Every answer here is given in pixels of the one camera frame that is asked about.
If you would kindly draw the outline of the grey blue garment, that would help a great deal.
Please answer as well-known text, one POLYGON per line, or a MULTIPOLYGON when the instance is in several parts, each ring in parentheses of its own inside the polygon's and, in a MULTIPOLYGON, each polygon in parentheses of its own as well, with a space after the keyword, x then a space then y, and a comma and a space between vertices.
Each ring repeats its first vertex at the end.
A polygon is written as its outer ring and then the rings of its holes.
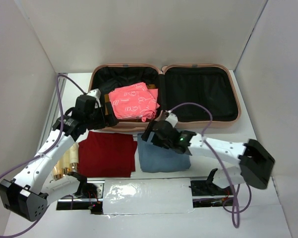
POLYGON ((191 167, 190 156, 178 154, 170 149, 161 148, 153 145, 151 133, 148 141, 144 141, 137 134, 137 149, 140 168, 145 173, 173 173, 186 171, 191 167))

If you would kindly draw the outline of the dark red garment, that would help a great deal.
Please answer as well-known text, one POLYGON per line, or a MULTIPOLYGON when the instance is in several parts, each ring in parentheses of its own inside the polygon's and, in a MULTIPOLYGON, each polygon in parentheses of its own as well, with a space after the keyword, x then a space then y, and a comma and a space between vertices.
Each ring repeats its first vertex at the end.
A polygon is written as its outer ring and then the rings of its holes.
POLYGON ((135 171, 132 135, 89 132, 78 145, 78 172, 88 178, 128 178, 135 171))

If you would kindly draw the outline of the gold cosmetic bottles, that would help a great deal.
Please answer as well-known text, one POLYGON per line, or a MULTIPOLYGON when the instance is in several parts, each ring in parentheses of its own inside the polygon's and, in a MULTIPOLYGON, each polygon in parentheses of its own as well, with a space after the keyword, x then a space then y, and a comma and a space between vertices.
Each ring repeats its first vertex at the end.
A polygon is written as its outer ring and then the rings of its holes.
POLYGON ((78 143, 74 143, 68 150, 68 152, 69 152, 69 168, 70 168, 71 172, 78 171, 78 164, 79 164, 78 148, 79 148, 78 143))

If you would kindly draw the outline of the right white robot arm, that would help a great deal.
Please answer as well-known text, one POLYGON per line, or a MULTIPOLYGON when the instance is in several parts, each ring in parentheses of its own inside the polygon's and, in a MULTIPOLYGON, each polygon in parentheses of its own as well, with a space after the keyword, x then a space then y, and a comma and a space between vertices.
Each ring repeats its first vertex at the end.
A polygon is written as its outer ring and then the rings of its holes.
POLYGON ((217 159, 221 165, 231 164, 230 168, 210 172, 206 188, 211 194, 242 183, 261 190, 268 187, 275 159, 260 142, 255 139, 246 143, 213 139, 197 132, 177 130, 177 122, 175 114, 167 113, 165 119, 149 122, 141 138, 178 154, 205 156, 217 159))

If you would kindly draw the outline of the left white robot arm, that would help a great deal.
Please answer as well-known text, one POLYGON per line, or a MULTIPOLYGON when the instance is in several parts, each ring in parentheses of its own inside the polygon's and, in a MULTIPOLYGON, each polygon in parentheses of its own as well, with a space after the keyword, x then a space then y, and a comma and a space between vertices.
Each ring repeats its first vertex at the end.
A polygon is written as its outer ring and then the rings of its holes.
POLYGON ((6 209, 34 222, 43 216, 51 203, 67 195, 81 198, 87 194, 87 178, 77 172, 69 172, 56 181, 48 181, 48 176, 66 151, 86 131, 114 125, 105 117, 105 107, 100 98, 99 89, 80 95, 71 115, 57 119, 34 160, 13 179, 0 182, 0 197, 6 209))

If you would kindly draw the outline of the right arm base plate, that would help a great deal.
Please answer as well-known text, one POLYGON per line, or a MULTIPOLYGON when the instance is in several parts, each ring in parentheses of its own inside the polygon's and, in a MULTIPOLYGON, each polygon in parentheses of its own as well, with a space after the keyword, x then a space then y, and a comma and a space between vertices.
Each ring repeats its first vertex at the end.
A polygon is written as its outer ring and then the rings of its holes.
POLYGON ((233 204, 233 193, 230 187, 219 188, 214 184, 207 184, 206 180, 191 180, 190 186, 193 208, 222 207, 227 201, 233 204))

